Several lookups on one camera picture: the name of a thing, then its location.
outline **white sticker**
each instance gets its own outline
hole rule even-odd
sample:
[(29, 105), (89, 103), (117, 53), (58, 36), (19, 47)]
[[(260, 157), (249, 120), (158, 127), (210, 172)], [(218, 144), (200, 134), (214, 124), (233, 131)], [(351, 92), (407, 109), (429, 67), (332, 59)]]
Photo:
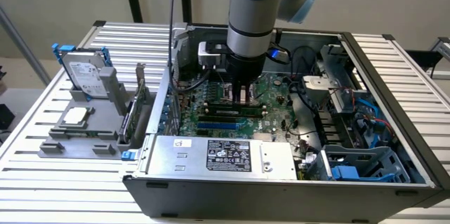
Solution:
[(190, 139), (174, 139), (173, 140), (173, 147), (174, 148), (189, 148), (192, 146)]
[(106, 90), (98, 77), (97, 68), (90, 63), (69, 62), (73, 76), (83, 93), (91, 97), (105, 97)]

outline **motherboard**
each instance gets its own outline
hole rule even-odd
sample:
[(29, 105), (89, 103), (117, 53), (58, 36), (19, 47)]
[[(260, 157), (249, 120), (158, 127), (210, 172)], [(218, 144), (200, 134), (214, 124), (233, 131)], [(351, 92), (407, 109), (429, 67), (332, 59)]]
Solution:
[(180, 95), (180, 136), (286, 141), (294, 136), (285, 128), (294, 125), (292, 101), (288, 96), (290, 80), (276, 73), (265, 73), (249, 86), (249, 101), (230, 102), (230, 84), (208, 81), (189, 93)]

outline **blue ram slot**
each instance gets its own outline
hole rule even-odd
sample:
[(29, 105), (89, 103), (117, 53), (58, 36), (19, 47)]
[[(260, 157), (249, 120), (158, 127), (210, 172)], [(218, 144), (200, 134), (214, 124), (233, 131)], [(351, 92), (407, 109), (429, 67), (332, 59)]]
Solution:
[(238, 129), (238, 125), (236, 123), (197, 123), (196, 127), (206, 129), (229, 129), (229, 130)]

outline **white wall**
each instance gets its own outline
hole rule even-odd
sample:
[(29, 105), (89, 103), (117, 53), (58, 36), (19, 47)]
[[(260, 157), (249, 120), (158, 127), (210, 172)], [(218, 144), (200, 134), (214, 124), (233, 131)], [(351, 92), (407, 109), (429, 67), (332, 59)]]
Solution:
[[(140, 0), (146, 22), (168, 22), (169, 0)], [(75, 44), (94, 20), (129, 22), (126, 0), (0, 0), (31, 51), (51, 58), (53, 42)], [(193, 21), (226, 23), (228, 0), (193, 0)], [(181, 20), (176, 0), (174, 20)], [(392, 34), (404, 48), (427, 49), (450, 36), (450, 0), (316, 0), (302, 25), (277, 26), (368, 34)], [(21, 56), (0, 28), (0, 56)]]

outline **robotic arm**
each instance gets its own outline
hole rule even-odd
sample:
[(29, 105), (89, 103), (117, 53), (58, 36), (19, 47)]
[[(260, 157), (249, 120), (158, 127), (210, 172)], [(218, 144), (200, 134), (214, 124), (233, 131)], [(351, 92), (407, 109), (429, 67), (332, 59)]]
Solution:
[(313, 0), (229, 0), (226, 73), (232, 76), (233, 100), (240, 100), (261, 73), (276, 18), (301, 23)]

